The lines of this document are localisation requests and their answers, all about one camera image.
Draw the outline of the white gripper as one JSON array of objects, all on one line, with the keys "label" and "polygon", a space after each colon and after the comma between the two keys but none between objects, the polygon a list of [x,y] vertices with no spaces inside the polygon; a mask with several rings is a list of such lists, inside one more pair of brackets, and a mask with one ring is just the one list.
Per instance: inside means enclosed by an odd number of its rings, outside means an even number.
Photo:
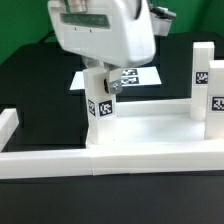
[{"label": "white gripper", "polygon": [[[48,12],[60,46],[119,67],[152,61],[155,39],[147,0],[49,0]],[[122,68],[107,70],[108,94],[122,91]]]}]

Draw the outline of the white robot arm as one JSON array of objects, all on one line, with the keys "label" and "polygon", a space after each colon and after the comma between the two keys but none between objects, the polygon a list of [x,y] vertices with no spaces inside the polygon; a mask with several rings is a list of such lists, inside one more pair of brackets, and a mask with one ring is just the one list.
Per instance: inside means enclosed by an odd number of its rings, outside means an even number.
[{"label": "white robot arm", "polygon": [[151,62],[156,36],[166,36],[174,12],[149,0],[48,0],[48,13],[60,46],[109,72],[106,90],[122,91],[121,68]]}]

